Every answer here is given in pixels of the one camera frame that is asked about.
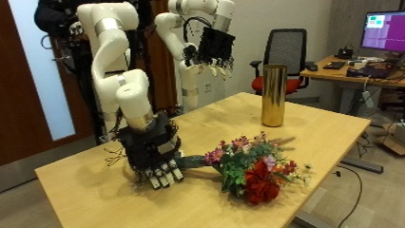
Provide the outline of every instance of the wooden table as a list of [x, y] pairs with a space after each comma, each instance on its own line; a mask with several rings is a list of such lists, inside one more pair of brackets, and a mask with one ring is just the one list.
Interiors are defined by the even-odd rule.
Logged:
[[[311, 77], [313, 79], [324, 79], [324, 80], [332, 80], [332, 81], [343, 81], [343, 82], [352, 82], [352, 83], [361, 83], [364, 84], [368, 77], [347, 77], [345, 72], [348, 70], [349, 65], [345, 65], [341, 69], [324, 69], [323, 67], [327, 66], [331, 62], [344, 61], [343, 59], [339, 59], [337, 57], [328, 56], [325, 59], [323, 59], [320, 62], [317, 62], [317, 71], [311, 71], [308, 69], [303, 70], [300, 75], [305, 77]], [[404, 72], [397, 71], [391, 77], [397, 78], [403, 75]], [[384, 80], [384, 79], [371, 79], [367, 81], [368, 84], [375, 84], [380, 86], [397, 86], [397, 87], [405, 87], [405, 80]]]
[[212, 167], [189, 169], [185, 180], [165, 190], [147, 184], [133, 189], [135, 175], [125, 160], [107, 166], [108, 142], [36, 170], [63, 227], [285, 227], [323, 179], [331, 174], [369, 120], [287, 103], [281, 127], [261, 125], [261, 97], [240, 93], [177, 117], [181, 149], [203, 155], [219, 142], [264, 131], [288, 143], [289, 159], [309, 162], [315, 174], [309, 187], [291, 185], [268, 204], [249, 206], [221, 193], [221, 177]]

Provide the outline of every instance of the computer monitor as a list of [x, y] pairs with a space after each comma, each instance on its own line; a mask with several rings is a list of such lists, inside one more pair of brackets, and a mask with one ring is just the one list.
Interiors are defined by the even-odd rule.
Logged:
[[367, 14], [361, 47], [400, 53], [405, 51], [405, 11]]

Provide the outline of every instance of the cylindrical vase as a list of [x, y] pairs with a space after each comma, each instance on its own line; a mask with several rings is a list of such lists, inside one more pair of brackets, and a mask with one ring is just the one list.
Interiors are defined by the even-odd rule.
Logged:
[[263, 124], [280, 126], [284, 121], [288, 67], [265, 65], [263, 88]]

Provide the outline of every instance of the desk clutter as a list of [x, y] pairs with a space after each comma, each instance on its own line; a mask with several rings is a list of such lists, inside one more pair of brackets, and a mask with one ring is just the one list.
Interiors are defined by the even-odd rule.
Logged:
[[347, 77], [369, 77], [369, 78], [379, 78], [385, 79], [388, 78], [392, 73], [395, 72], [395, 64], [393, 63], [367, 63], [365, 67], [356, 69], [349, 68], [347, 70], [345, 76]]
[[323, 67], [324, 69], [339, 70], [351, 66], [345, 70], [347, 77], [369, 77], [385, 79], [399, 70], [404, 70], [405, 55], [395, 59], [383, 59], [377, 57], [355, 57], [347, 61], [332, 61]]

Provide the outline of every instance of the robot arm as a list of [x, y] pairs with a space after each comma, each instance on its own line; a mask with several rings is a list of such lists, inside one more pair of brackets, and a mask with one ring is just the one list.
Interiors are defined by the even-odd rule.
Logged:
[[180, 147], [177, 128], [164, 114], [153, 115], [147, 75], [140, 69], [128, 71], [124, 61], [129, 46], [124, 30], [137, 28], [137, 11], [128, 2], [103, 3], [81, 5], [77, 14], [91, 42], [91, 74], [108, 132], [116, 129], [120, 108], [128, 126], [119, 127], [117, 135], [129, 165], [145, 173], [155, 189], [168, 187], [173, 177], [183, 179], [173, 160]]
[[[235, 37], [229, 35], [228, 28], [235, 11], [235, 3], [231, 0], [169, 0], [169, 12], [161, 13], [155, 19], [157, 32], [164, 40], [167, 48], [175, 58], [180, 61], [179, 74], [183, 90], [184, 111], [189, 112], [199, 107], [199, 89], [196, 85], [196, 75], [204, 68], [209, 67], [216, 76], [219, 70], [224, 76], [231, 76], [232, 45]], [[183, 15], [193, 15], [197, 11], [215, 16], [213, 24], [204, 27], [199, 48], [195, 44], [184, 42], [173, 32], [181, 26]]]
[[124, 56], [129, 46], [124, 30], [137, 28], [137, 11], [129, 3], [87, 4], [77, 8], [77, 15], [93, 53], [91, 74], [107, 131], [115, 128], [115, 113], [120, 107], [127, 124], [135, 132], [143, 133], [155, 123], [148, 102], [149, 83], [140, 69], [127, 71]]

